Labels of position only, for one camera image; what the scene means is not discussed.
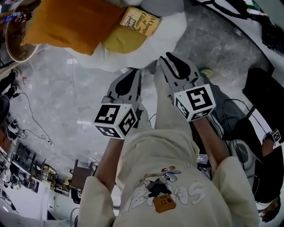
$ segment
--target book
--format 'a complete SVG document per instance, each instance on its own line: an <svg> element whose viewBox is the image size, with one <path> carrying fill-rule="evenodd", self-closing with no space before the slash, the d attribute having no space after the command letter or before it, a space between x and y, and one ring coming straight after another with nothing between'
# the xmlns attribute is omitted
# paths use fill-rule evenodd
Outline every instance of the book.
<svg viewBox="0 0 284 227"><path fill-rule="evenodd" d="M130 6L121 20L120 25L133 29L146 36L152 36L160 22L160 18Z"/></svg>

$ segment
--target yellow pillow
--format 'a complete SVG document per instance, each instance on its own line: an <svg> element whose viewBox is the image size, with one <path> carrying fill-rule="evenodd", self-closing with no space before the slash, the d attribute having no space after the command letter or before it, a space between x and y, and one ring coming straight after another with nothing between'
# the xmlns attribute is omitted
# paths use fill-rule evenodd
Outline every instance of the yellow pillow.
<svg viewBox="0 0 284 227"><path fill-rule="evenodd" d="M147 36L137 31L117 25L102 44L111 52L127 54L141 47L146 39Z"/></svg>
<svg viewBox="0 0 284 227"><path fill-rule="evenodd" d="M92 55L125 11L103 0L43 0L21 45L48 43Z"/></svg>

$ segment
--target cartoon character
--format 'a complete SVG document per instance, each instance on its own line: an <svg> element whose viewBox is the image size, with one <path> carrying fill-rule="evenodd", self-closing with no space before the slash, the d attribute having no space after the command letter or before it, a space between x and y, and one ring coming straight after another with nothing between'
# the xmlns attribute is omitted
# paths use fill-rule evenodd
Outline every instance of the cartoon character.
<svg viewBox="0 0 284 227"><path fill-rule="evenodd" d="M170 166L169 168L163 168L162 172L146 174L140 179L137 187L145 185L148 191L151 192L149 198L154 197L153 203L157 212L161 213L176 207L176 203L170 196L172 192L167 187L167 181L175 182L178 179L175 174L180 173L180 171L175 170L174 166ZM155 181L146 180L155 176L158 177Z"/></svg>

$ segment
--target gray tiled floor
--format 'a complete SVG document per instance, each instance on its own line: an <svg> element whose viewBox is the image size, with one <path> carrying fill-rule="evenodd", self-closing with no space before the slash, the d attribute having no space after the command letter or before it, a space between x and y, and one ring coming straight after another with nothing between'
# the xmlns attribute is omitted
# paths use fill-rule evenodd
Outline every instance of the gray tiled floor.
<svg viewBox="0 0 284 227"><path fill-rule="evenodd" d="M241 89L252 64L266 66L262 54L248 39L237 36L231 24L211 11L201 6L192 7L189 1L185 2L185 11L188 28L178 42L176 52L194 61L198 67L210 67L214 72L210 78L213 83L230 97L244 100L250 106ZM103 95L120 74L85 69L64 49L57 47L48 47L20 68L22 76L28 78L25 85L20 80L21 89L31 101L35 119L54 145L31 133L22 142L64 175L69 175L78 156L85 160L100 158L108 139L100 136L88 122L94 120L94 111ZM142 86L142 100L151 117L156 112L157 98L153 76L148 70ZM21 128L39 136L43 134L31 118L25 96L11 101L11 114Z"/></svg>

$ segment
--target orange cushion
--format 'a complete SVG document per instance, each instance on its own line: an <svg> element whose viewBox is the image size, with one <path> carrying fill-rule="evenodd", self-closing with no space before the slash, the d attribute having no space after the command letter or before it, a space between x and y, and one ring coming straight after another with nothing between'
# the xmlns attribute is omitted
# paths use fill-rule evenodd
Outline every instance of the orange cushion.
<svg viewBox="0 0 284 227"><path fill-rule="evenodd" d="M92 55L125 11L103 0L43 0L21 45L48 43Z"/></svg>

